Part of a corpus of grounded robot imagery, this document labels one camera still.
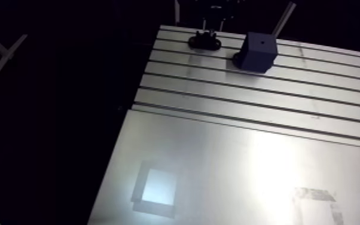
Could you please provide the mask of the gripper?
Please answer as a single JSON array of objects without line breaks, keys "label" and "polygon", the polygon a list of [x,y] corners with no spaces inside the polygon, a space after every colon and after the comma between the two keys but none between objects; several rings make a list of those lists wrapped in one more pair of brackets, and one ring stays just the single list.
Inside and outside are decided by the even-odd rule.
[{"label": "gripper", "polygon": [[234,17],[239,0],[199,0],[197,5],[203,18],[203,31],[206,29],[206,20],[220,20],[219,31],[222,32],[225,20]]}]

